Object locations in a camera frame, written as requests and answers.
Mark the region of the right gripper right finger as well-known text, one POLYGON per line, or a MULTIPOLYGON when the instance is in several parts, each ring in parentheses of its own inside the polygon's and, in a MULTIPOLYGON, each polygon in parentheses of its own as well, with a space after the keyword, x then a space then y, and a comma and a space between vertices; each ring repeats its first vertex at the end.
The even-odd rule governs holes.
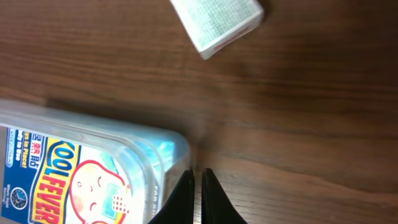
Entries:
POLYGON ((202 224, 248 224, 234 208, 212 169, 201 178, 202 224))

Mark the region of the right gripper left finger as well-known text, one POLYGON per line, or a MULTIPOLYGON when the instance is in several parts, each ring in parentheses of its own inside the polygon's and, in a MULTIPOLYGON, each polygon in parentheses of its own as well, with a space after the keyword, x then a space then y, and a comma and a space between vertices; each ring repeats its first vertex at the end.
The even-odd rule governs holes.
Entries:
POLYGON ((170 197, 149 224, 192 224, 195 201, 195 177, 185 170, 170 197))

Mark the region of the blue Kool Fever box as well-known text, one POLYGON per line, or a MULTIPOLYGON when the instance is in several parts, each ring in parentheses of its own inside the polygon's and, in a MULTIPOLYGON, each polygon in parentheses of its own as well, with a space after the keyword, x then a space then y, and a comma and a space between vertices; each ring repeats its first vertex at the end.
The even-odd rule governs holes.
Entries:
POLYGON ((110 152, 2 125, 1 222, 148 223, 176 148, 148 136, 110 152))

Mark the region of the white Panadol box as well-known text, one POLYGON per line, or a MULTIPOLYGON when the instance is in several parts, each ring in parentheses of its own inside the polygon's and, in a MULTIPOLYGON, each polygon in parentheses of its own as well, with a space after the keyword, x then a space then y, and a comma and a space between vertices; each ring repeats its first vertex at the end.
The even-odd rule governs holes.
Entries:
POLYGON ((260 25, 257 0, 171 0, 190 40, 204 60, 260 25))

